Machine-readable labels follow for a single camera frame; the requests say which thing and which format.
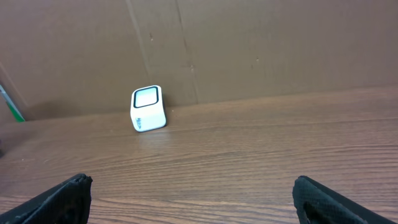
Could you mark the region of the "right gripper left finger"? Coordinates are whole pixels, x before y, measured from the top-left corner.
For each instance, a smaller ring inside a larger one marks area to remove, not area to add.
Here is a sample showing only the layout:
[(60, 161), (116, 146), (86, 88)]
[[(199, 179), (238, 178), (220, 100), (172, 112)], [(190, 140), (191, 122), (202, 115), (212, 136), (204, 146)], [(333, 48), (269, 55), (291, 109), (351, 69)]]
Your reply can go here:
[(1, 215), (4, 224), (86, 224), (93, 179), (77, 174)]

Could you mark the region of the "white barcode scanner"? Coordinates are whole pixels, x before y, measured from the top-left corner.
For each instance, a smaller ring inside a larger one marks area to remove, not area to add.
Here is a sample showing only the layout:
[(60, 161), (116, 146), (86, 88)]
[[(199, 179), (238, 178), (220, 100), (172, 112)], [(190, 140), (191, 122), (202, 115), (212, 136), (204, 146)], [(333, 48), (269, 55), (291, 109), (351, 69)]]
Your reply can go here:
[(139, 133), (163, 128), (167, 119), (161, 87), (152, 85), (136, 89), (131, 96), (130, 117)]

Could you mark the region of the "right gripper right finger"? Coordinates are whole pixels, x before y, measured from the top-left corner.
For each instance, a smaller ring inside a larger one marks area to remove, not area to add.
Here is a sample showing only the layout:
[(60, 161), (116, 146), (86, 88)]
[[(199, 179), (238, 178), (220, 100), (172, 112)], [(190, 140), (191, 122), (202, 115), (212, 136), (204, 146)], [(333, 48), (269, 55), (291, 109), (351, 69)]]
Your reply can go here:
[(304, 175), (292, 196), (300, 224), (395, 224)]

